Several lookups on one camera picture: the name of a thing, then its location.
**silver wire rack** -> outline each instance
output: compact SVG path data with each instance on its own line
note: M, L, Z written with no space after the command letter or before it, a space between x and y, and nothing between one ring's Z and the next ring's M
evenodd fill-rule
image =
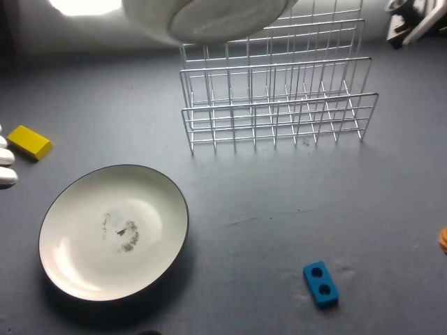
M340 134L365 136L377 94L358 57L362 1L302 0L257 34L224 45L183 45L182 110L194 145Z

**white plate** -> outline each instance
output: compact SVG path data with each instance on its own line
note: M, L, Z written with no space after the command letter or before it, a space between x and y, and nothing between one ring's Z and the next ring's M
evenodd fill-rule
M43 268L80 299L127 297L173 263L189 227L186 201L164 174L115 165L71 184L45 216L39 238Z

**tabletop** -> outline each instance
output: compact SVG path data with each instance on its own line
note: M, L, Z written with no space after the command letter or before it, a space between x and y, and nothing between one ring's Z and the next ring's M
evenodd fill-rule
M366 91L379 101L363 143L197 146L180 110L177 53L2 61L0 122L51 139L17 155L0 191L0 334L440 334L447 256L447 41L370 44ZM186 245L138 298L74 300L42 270L38 235L52 201L92 170L150 166L182 190ZM302 268L322 260L340 293L319 311Z

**blue block with two holes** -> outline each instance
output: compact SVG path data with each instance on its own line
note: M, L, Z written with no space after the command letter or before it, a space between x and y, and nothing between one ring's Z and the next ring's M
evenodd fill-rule
M338 290L324 262L307 265L302 273L318 307L326 309L338 304Z

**metal wire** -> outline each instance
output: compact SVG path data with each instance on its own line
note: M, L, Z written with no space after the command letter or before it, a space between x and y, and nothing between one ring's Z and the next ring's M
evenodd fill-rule
M259 33L224 45L183 45L182 118L194 145L345 133L363 140L377 94L358 57L362 0L300 0Z

